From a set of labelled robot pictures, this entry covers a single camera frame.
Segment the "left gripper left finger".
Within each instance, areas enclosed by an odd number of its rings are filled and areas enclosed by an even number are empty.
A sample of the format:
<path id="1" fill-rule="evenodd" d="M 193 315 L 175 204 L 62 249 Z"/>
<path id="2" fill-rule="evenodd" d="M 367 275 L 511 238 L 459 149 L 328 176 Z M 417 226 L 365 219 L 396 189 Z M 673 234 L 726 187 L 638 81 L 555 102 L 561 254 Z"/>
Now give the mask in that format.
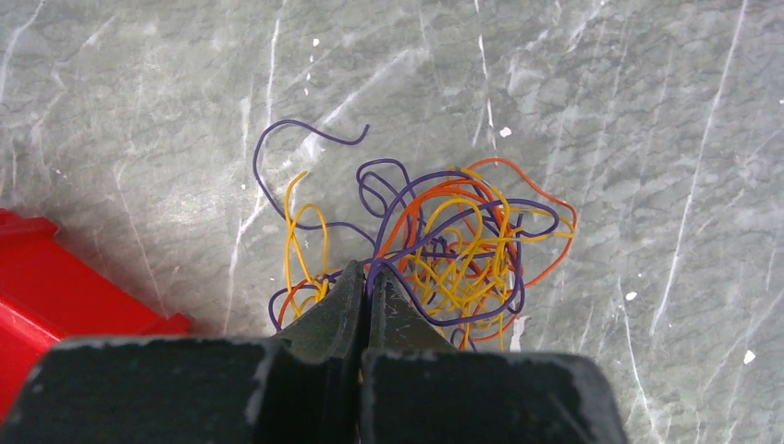
<path id="1" fill-rule="evenodd" d="M 349 262 L 323 300 L 275 335 L 274 443 L 356 441 L 364 285 L 362 265 Z"/>

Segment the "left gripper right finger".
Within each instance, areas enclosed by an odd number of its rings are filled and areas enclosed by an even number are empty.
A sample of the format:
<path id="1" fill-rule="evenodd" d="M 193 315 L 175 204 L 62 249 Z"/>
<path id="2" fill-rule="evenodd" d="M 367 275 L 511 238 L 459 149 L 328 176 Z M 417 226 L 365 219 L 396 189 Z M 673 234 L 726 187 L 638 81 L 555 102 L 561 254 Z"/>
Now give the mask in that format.
<path id="1" fill-rule="evenodd" d="M 364 366 L 429 363 L 456 353 L 457 349 L 411 305 L 394 273 L 382 271 L 374 280 Z"/>

